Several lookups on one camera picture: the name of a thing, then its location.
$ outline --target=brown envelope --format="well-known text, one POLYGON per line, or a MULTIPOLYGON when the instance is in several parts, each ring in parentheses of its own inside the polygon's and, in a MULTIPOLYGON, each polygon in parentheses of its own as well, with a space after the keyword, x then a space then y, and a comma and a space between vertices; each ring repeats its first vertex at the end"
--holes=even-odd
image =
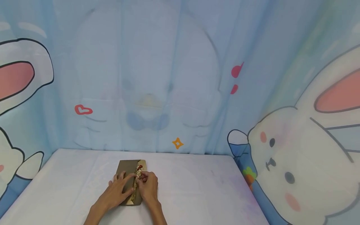
MULTIPOLYGON (((125 176, 127 176, 127 174, 131 174, 131 173, 135 173, 136 168, 138 167, 138 165, 142 165, 143 166, 143 170, 147 171, 147 167, 146 167, 146 161, 145 160, 140 160, 140 159, 136 159, 136 160, 120 160, 119 162, 119 166, 117 168, 116 173, 120 174, 122 171, 125 171, 125 176)), ((135 182, 135 178, 131 178, 124 186, 123 189, 123 193, 126 192, 127 190, 131 189, 134 186, 135 182)), ((120 205, 121 206, 138 206, 141 204, 141 202, 143 201, 143 199, 140 196, 139 193, 139 189, 136 188, 134 193, 132 195, 130 195, 129 197, 126 198, 125 201, 123 201, 120 205)))

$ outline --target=bunny eye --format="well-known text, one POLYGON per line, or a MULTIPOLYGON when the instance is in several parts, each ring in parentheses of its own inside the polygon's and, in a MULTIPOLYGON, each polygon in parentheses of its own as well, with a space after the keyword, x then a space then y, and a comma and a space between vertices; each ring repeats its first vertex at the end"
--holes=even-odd
POLYGON ((289 184, 293 184, 295 183, 295 177, 292 173, 290 172, 286 172, 285 173, 285 180, 286 182, 288 182, 289 184))
POLYGON ((270 141, 269 141, 269 144, 270 144, 270 147, 272 148, 275 144, 275 139, 274 138, 271 138, 270 141))

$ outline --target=hand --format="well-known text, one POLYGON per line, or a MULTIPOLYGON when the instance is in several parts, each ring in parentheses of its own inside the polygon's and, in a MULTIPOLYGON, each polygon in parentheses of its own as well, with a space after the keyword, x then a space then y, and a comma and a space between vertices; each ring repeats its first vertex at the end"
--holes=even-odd
POLYGON ((167 225, 161 204, 157 198, 158 179, 153 172, 142 171, 136 180, 139 192, 148 206, 154 225, 167 225))
POLYGON ((130 189, 125 193, 122 193, 125 184, 130 180, 130 178, 135 177, 135 174, 129 174, 124 178, 125 171, 123 171, 119 176, 114 175, 114 181, 109 181, 109 186, 104 191, 104 193, 99 197, 98 201, 95 204, 99 204, 105 207, 106 210, 110 210, 118 205, 120 205, 127 197, 129 197, 134 189, 130 189))
POLYGON ((139 179, 136 180, 141 197, 145 203, 155 203, 157 199, 158 178, 153 172, 142 171, 139 179))

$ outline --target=white table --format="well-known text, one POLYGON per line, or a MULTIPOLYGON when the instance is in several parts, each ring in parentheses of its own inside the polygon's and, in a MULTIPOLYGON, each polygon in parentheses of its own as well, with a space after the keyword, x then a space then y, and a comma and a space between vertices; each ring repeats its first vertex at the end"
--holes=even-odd
MULTIPOLYGON (((268 224, 230 156, 59 149, 0 225, 82 225, 119 160, 145 159, 159 179, 169 225, 268 224)), ((118 207, 100 224, 152 224, 144 204, 118 207)))

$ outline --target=bunny outline drawing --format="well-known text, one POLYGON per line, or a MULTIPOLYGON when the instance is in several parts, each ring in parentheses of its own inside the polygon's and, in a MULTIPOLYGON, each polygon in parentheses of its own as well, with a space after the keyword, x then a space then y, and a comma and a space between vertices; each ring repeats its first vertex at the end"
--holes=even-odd
MULTIPOLYGON (((0 43, 0 116, 31 98, 54 81, 49 52, 40 42, 20 38, 0 43)), ((25 180, 40 170, 44 153, 25 159, 23 150, 11 143, 0 127, 0 199, 14 176, 25 180)))
POLYGON ((277 213, 285 224, 322 225, 358 202, 360 151, 345 149, 329 130, 360 126, 359 84, 357 45, 321 69, 295 106, 267 114, 248 135, 229 132, 269 222, 277 213))

